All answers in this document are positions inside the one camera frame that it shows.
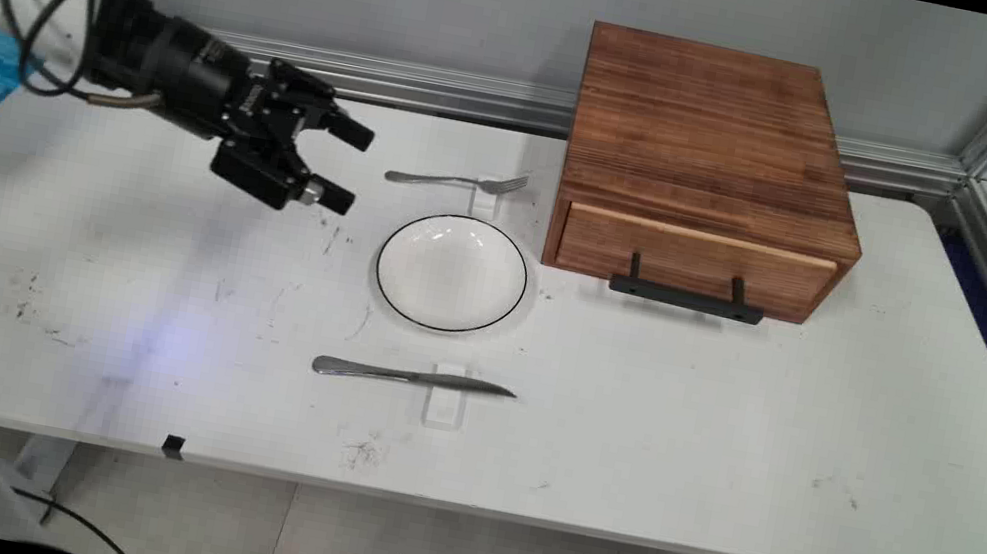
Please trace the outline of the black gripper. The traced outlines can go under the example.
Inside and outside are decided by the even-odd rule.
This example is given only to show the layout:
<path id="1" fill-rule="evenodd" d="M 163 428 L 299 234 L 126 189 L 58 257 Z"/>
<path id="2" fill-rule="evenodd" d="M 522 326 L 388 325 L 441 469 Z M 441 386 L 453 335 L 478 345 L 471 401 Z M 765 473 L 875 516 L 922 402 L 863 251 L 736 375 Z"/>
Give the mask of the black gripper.
<path id="1" fill-rule="evenodd" d="M 102 1 L 89 75 L 100 92 L 85 103 L 148 110 L 222 140 L 211 171 L 269 208 L 347 214 L 354 192 L 317 175 L 294 144 L 301 131 L 319 130 L 368 151 L 375 132 L 342 110 L 335 87 L 291 62 L 273 59 L 256 72 L 228 43 L 159 12 L 149 0 Z"/>

